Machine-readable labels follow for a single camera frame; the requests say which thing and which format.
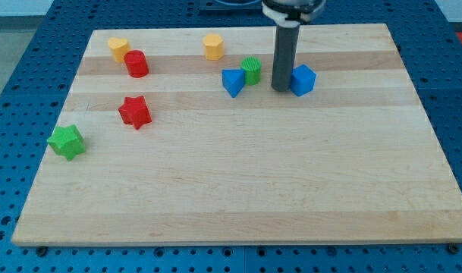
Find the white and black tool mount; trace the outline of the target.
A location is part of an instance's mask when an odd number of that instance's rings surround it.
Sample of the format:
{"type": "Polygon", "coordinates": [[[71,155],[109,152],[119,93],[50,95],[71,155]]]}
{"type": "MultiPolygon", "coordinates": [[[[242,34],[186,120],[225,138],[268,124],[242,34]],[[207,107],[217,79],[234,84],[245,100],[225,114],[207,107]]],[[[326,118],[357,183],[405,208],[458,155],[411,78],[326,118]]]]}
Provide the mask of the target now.
{"type": "Polygon", "coordinates": [[[262,12],[280,27],[309,24],[325,9],[326,0],[262,0],[262,12]]]}

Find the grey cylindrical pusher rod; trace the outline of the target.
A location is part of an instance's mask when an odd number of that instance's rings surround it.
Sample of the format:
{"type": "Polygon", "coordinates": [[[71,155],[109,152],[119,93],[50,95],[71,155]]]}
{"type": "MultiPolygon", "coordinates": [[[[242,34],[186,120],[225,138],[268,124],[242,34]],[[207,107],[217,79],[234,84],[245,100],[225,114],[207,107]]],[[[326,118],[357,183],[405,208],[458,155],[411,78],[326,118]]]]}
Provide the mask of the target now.
{"type": "Polygon", "coordinates": [[[296,22],[276,27],[271,82],[276,91],[285,92],[291,84],[299,30],[300,25],[296,22]]]}

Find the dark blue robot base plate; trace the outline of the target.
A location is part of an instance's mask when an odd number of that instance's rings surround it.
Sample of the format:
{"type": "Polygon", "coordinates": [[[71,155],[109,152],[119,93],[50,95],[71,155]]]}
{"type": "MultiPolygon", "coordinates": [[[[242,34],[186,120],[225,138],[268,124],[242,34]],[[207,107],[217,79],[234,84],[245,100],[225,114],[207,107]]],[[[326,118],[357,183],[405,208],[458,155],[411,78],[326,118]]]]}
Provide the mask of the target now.
{"type": "Polygon", "coordinates": [[[197,0],[200,13],[261,11],[261,0],[197,0]]]}

